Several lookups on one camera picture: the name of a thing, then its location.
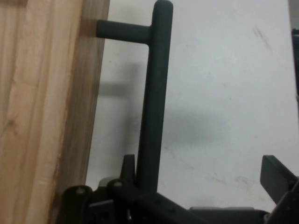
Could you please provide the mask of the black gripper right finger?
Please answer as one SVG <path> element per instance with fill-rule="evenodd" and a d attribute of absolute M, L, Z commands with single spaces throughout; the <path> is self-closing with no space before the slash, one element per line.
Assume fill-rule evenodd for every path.
<path fill-rule="evenodd" d="M 260 183 L 276 204 L 267 215 L 267 224 L 299 222 L 299 178 L 273 155 L 262 158 Z"/>

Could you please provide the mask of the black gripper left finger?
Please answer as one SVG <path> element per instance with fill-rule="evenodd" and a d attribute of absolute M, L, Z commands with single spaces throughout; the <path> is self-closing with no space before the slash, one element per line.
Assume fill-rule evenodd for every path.
<path fill-rule="evenodd" d="M 124 156 L 121 175 L 93 191 L 81 185 L 62 195 L 57 224 L 201 224 L 203 220 L 159 193 L 135 187 L 135 156 Z"/>

